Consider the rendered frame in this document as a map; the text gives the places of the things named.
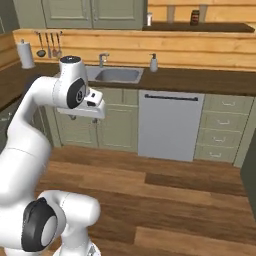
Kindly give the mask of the dark green corner cupboards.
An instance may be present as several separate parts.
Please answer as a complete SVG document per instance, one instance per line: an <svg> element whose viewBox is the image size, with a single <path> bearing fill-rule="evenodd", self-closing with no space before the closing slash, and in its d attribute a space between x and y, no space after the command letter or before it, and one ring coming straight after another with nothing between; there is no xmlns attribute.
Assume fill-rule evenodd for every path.
<svg viewBox="0 0 256 256"><path fill-rule="evenodd" d="M19 101L15 101L12 104L9 104L5 109L0 110L0 153L6 145L7 127L18 103ZM54 120L48 120L47 110L47 107L38 107L32 117L31 125L41 131L47 137L53 147L60 147L61 142L58 131L56 130L56 122Z"/></svg>

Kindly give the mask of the dark wooden shelf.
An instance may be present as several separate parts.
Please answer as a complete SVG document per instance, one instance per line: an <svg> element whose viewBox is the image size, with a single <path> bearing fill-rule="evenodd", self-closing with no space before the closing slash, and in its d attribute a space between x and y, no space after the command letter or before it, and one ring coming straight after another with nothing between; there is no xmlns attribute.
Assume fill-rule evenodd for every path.
<svg viewBox="0 0 256 256"><path fill-rule="evenodd" d="M245 23L208 22L191 25L189 22L153 22L144 26L144 31L179 31L179 32L224 32L224 33L254 33L255 29Z"/></svg>

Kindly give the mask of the green drawer stack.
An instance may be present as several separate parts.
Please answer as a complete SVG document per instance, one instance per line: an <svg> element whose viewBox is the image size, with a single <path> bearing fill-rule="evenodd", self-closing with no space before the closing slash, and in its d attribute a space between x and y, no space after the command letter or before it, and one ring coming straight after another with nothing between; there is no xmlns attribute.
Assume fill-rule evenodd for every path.
<svg viewBox="0 0 256 256"><path fill-rule="evenodd" d="M207 94L194 158L232 163L253 102L253 97Z"/></svg>

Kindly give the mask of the steel tap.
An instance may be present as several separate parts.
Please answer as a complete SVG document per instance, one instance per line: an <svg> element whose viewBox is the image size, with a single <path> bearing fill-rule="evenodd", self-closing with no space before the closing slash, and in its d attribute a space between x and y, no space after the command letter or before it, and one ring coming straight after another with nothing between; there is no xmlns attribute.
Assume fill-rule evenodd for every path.
<svg viewBox="0 0 256 256"><path fill-rule="evenodd" d="M109 56L109 53L104 52L99 54L99 67L103 68L104 63L107 61L107 57Z"/></svg>

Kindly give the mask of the hanging dark ladle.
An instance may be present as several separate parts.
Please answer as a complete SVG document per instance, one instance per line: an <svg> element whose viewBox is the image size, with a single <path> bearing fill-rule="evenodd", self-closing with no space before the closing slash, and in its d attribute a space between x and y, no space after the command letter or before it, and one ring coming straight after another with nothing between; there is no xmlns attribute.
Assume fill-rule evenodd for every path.
<svg viewBox="0 0 256 256"><path fill-rule="evenodd" d="M44 57L46 55L46 51L43 48L43 42L42 42L41 33L38 32L37 34L38 34L38 38L39 38L39 42L40 42L40 46L41 46L41 49L37 51L37 55L39 57Z"/></svg>

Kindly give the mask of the white paper towel roll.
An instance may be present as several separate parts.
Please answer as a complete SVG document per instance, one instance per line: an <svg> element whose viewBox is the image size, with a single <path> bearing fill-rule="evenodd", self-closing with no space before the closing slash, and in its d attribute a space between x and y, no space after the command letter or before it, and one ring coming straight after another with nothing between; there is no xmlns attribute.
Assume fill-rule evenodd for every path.
<svg viewBox="0 0 256 256"><path fill-rule="evenodd" d="M29 42L21 39L17 44L17 52L23 69L32 69L35 67L32 50Z"/></svg>

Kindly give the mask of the metal utensil rail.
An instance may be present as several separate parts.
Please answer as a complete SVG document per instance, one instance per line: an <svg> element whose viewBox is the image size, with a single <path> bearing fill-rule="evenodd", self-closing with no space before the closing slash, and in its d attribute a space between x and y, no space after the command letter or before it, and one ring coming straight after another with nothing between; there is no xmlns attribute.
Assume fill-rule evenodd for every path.
<svg viewBox="0 0 256 256"><path fill-rule="evenodd" d="M59 34L60 36L63 34L63 31L61 30L34 30L35 34Z"/></svg>

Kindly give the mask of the green wall cupboards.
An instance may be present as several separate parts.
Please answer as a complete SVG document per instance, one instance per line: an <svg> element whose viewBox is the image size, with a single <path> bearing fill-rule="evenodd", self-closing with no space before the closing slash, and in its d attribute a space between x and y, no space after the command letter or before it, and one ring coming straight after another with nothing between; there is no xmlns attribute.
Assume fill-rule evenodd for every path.
<svg viewBox="0 0 256 256"><path fill-rule="evenodd" d="M131 29L146 25L147 0L13 0L21 28Z"/></svg>

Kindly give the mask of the green sink cupboards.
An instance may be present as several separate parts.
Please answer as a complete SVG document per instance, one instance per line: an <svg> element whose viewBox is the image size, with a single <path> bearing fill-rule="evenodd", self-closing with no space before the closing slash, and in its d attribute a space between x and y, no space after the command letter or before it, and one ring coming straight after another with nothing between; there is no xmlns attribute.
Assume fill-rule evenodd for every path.
<svg viewBox="0 0 256 256"><path fill-rule="evenodd" d="M138 91L135 89L98 88L106 103L106 117L99 123L92 118L76 117L55 111L60 140L63 145L137 151Z"/></svg>

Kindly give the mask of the white soap dispenser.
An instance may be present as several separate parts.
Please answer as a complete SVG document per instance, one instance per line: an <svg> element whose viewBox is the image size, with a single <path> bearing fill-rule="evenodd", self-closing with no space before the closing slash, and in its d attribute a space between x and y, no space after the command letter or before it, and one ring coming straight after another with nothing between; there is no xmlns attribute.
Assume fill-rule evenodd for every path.
<svg viewBox="0 0 256 256"><path fill-rule="evenodd" d="M158 60L157 60L156 53L152 53L150 55L152 56L152 58L150 60L150 71L157 72L158 71Z"/></svg>

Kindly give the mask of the steel sink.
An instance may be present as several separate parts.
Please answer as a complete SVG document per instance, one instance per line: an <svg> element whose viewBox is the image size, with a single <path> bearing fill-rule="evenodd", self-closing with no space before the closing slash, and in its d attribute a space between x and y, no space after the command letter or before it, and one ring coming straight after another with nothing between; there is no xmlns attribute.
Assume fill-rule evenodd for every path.
<svg viewBox="0 0 256 256"><path fill-rule="evenodd" d="M88 80L93 82L138 84L143 68L86 66Z"/></svg>

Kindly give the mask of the dark jar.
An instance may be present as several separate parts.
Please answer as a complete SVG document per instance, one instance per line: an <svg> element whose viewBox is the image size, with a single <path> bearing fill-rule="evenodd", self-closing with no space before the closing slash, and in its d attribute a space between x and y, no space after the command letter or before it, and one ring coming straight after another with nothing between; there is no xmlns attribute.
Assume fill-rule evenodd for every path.
<svg viewBox="0 0 256 256"><path fill-rule="evenodd" d="M200 11L199 10L193 10L191 12L190 25L191 26L198 25L199 24L199 17L200 17Z"/></svg>

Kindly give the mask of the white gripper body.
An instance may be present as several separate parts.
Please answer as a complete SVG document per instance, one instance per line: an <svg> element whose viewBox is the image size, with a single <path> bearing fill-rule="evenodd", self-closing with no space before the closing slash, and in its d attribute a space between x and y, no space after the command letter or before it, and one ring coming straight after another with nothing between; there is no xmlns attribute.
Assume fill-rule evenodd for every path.
<svg viewBox="0 0 256 256"><path fill-rule="evenodd" d="M105 101L102 100L98 106L88 106L86 102L82 102L74 109L58 108L57 111L61 114L72 116L82 116L97 119L105 118Z"/></svg>

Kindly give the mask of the white dishwasher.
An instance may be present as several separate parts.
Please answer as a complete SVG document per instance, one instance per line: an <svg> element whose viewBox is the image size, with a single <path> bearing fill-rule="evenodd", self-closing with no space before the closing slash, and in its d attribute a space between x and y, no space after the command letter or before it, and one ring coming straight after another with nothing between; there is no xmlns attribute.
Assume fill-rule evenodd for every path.
<svg viewBox="0 0 256 256"><path fill-rule="evenodd" d="M139 91L138 155L191 162L204 94Z"/></svg>

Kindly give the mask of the dark green tall cabinet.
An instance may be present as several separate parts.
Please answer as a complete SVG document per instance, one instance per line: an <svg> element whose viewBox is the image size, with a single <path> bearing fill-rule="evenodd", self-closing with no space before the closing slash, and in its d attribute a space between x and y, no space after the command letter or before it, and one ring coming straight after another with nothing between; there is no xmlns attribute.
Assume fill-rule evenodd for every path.
<svg viewBox="0 0 256 256"><path fill-rule="evenodd" d="M240 177L256 221L256 129L241 167Z"/></svg>

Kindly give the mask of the hanging metal spatula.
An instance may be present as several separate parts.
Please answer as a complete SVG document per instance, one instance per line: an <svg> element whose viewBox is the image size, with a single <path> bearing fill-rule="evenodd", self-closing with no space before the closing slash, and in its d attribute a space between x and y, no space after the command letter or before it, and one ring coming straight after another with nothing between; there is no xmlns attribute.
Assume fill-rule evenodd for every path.
<svg viewBox="0 0 256 256"><path fill-rule="evenodd" d="M52 53L51 53L51 49L50 49L48 33L45 33L45 38L46 38L46 43L47 43L48 58L52 58Z"/></svg>

